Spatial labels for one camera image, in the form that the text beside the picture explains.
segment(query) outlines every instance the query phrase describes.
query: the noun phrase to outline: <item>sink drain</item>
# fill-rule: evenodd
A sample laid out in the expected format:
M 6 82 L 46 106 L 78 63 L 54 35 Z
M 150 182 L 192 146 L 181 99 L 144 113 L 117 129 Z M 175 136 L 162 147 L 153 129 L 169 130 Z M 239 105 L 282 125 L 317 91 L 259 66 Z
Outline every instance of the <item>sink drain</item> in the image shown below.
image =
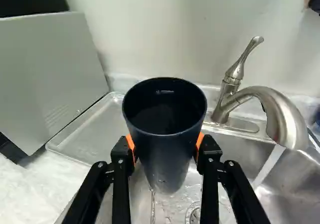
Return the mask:
M 200 201 L 192 203 L 186 210 L 185 224 L 199 224 L 200 223 Z
M 196 208 L 191 212 L 190 224 L 200 223 L 200 208 Z

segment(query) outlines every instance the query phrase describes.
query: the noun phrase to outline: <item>brushed nickel faucet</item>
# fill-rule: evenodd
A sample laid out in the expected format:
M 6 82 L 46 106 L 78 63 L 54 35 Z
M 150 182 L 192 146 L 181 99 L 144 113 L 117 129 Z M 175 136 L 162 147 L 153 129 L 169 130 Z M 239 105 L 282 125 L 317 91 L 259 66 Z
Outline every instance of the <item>brushed nickel faucet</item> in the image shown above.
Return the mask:
M 240 58 L 226 71 L 211 120 L 218 124 L 225 124 L 233 109 L 252 97 L 257 97 L 266 112 L 267 135 L 286 148 L 306 149 L 309 144 L 306 123 L 297 107 L 286 96 L 265 86 L 252 86 L 238 91 L 244 77 L 245 60 L 263 41 L 263 37 L 252 38 Z

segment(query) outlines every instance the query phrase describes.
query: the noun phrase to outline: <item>faucet spout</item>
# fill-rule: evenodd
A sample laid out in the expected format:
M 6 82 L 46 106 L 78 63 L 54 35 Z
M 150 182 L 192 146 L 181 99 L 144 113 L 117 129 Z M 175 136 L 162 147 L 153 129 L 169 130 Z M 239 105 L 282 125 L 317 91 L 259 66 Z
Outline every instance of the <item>faucet spout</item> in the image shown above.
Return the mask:
M 266 133 L 272 140 L 294 150 L 308 147 L 309 134 L 299 110 L 286 96 L 269 87 L 252 86 L 224 95 L 212 114 L 212 121 L 225 122 L 230 111 L 252 97 L 257 97 L 266 111 Z

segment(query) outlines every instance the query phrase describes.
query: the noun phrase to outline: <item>stainless steel sink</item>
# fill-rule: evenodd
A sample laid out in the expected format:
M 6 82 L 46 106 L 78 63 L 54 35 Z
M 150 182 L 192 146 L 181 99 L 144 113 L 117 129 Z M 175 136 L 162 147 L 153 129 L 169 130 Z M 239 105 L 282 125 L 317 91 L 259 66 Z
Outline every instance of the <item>stainless steel sink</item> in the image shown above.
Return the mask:
M 286 149 L 255 192 L 272 223 L 319 223 L 319 153 Z
M 212 135 L 217 141 L 223 150 L 222 161 L 231 159 L 239 162 L 251 183 L 275 147 L 270 140 L 258 141 L 215 133 L 207 126 L 202 132 Z M 173 195 L 163 195 L 150 190 L 143 168 L 138 163 L 129 181 L 132 223 L 197 224 L 202 176 L 193 161 L 188 170 L 181 189 Z M 311 147 L 305 152 L 286 149 L 255 190 L 272 224 L 319 223 L 319 153 Z M 236 223 L 227 193 L 221 185 L 219 196 L 220 222 Z M 111 209 L 112 188 L 105 194 L 96 223 L 111 223 Z

